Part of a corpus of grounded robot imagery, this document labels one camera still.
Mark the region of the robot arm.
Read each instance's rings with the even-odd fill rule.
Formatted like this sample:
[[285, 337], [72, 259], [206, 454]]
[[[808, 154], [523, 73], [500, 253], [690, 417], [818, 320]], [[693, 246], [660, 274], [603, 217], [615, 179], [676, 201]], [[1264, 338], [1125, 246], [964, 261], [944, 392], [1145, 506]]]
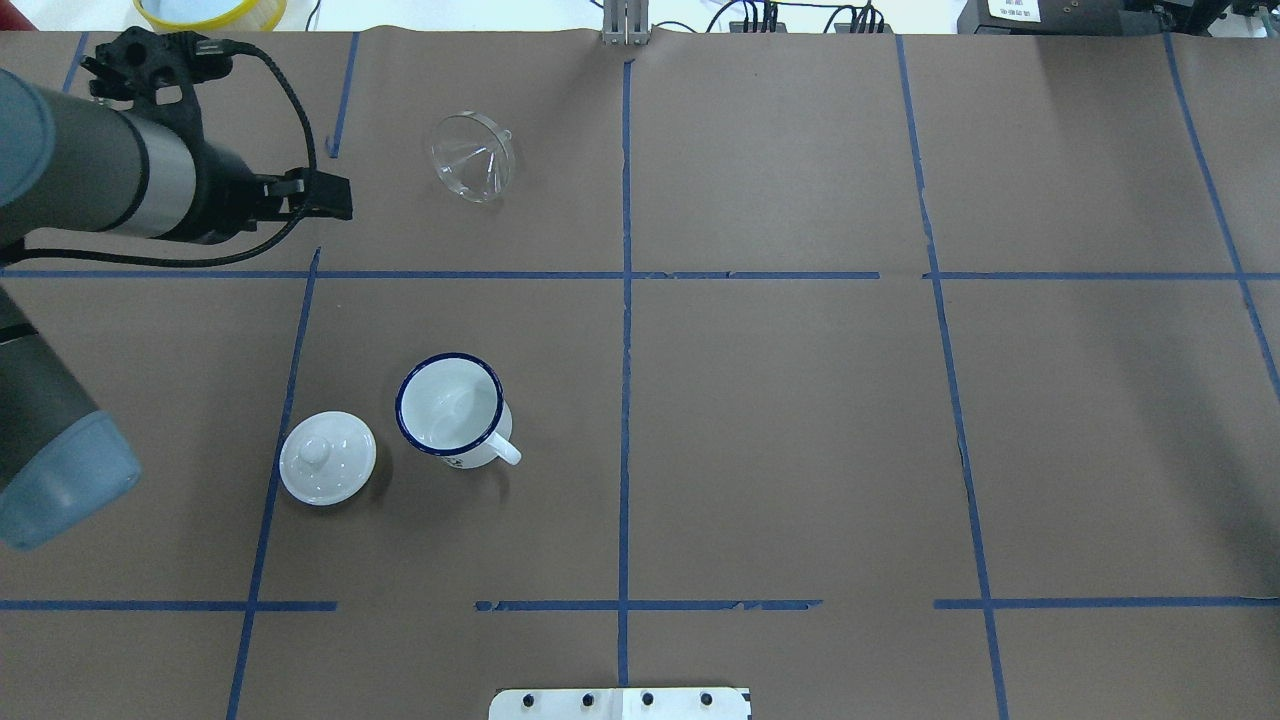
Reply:
[[[305, 218], [347, 222], [347, 178], [314, 155], [282, 174], [250, 169], [210, 142], [191, 88], [160, 104], [142, 91], [105, 108], [3, 72], [3, 265], [58, 259], [205, 269], [256, 258]], [[221, 258], [147, 258], [87, 249], [32, 249], [36, 231], [212, 245], [275, 222], [259, 246]], [[3, 296], [4, 544], [31, 551], [132, 489], [140, 460], [9, 295]]]

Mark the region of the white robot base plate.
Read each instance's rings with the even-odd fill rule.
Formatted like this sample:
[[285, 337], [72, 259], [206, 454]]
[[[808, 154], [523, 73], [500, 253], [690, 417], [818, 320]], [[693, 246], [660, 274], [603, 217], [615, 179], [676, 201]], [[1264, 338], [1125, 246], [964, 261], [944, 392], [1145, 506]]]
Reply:
[[750, 691], [735, 687], [504, 689], [489, 719], [751, 719]]

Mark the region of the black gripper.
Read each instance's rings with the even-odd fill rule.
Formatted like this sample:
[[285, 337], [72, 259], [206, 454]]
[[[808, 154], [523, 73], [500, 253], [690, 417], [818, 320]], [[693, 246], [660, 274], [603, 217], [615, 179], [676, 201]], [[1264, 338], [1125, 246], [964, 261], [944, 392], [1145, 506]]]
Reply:
[[[289, 213], [301, 218], [351, 222], [355, 201], [348, 178], [326, 172], [264, 174], [251, 170], [229, 149], [201, 142], [189, 147], [196, 188], [180, 222], [180, 241], [196, 245], [221, 243], [241, 232], [255, 231], [264, 222], [283, 222], [284, 200]], [[280, 182], [280, 196], [271, 187]]]

